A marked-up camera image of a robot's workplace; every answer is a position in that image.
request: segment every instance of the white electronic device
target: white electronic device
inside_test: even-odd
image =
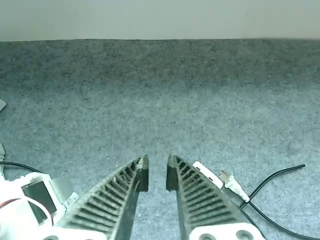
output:
[[[34,240],[43,232],[48,234],[78,199],[68,185],[65,178],[52,180],[49,174],[38,172],[14,181],[1,180],[0,240]],[[33,205],[33,200],[44,210]]]
[[[199,172],[205,175],[219,189],[221,189],[224,186],[224,183],[220,180],[220,178],[216,176],[208,168],[206,168],[206,166],[204,166],[201,162],[195,161],[192,166],[194,166]]]

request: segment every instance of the red wire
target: red wire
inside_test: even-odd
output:
[[[0,209],[2,209],[3,207],[5,207],[6,205],[16,201],[16,200],[20,200],[21,198],[13,198],[13,199],[9,199],[7,201],[4,201],[0,204]],[[52,216],[52,214],[50,215],[51,216],[51,223],[52,223],[52,226],[54,225],[54,217]]]
[[[10,199],[10,200],[7,200],[7,201],[2,202],[2,203],[0,204],[0,209],[3,208],[4,206],[8,205],[9,203],[12,203],[12,202],[14,202],[14,201],[16,201],[16,200],[19,200],[19,199],[21,199],[21,198],[13,198],[13,199]]]

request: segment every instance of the white object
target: white object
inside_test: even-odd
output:
[[[229,175],[225,171],[221,171],[220,178],[224,181],[224,187],[226,189],[230,189],[232,192],[240,196],[246,203],[250,201],[249,196],[242,189],[237,180],[235,180],[235,177],[233,175]]]
[[[16,187],[22,188],[23,186],[26,186],[31,183],[43,182],[56,208],[56,212],[53,213],[53,222],[54,224],[56,224],[64,216],[66,212],[66,207],[59,202],[58,197],[52,185],[50,184],[51,180],[52,179],[49,174],[31,172],[25,176],[22,176],[14,180],[13,183],[16,185]]]
[[[0,203],[9,199],[23,198],[21,187],[12,181],[0,182]],[[26,200],[16,200],[0,209],[0,239],[31,239],[33,232],[39,228],[38,221]]]
[[[11,199],[19,199],[0,209],[1,240],[34,239],[32,237],[34,233],[41,229],[48,229],[49,224],[51,226],[52,219],[45,208],[33,202],[49,217],[39,224],[28,201],[23,200],[27,199],[22,189],[26,185],[43,182],[56,208],[56,211],[52,214],[53,222],[56,224],[63,217],[66,207],[59,202],[50,181],[51,178],[48,174],[38,172],[29,173],[14,181],[0,181],[0,203]]]
[[[0,111],[6,106],[6,103],[0,99]]]
[[[201,162],[195,161],[192,166],[194,166],[199,172],[205,175],[219,189],[221,189],[224,186],[224,183],[212,171],[206,168]]]
[[[71,229],[63,227],[52,227],[50,229],[41,229],[36,232],[32,240],[107,240],[102,232]]]
[[[5,149],[0,143],[0,162],[3,162],[5,160]],[[4,165],[0,164],[0,181],[6,180],[5,174],[4,174]]]
[[[245,222],[196,227],[189,240],[206,239],[205,237],[215,240],[265,240],[255,226]]]

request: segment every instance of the white robot part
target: white robot part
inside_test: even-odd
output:
[[[52,227],[50,229],[41,229],[36,232],[32,240],[107,240],[102,232],[83,229]]]
[[[259,230],[245,222],[196,227],[189,240],[265,240]]]

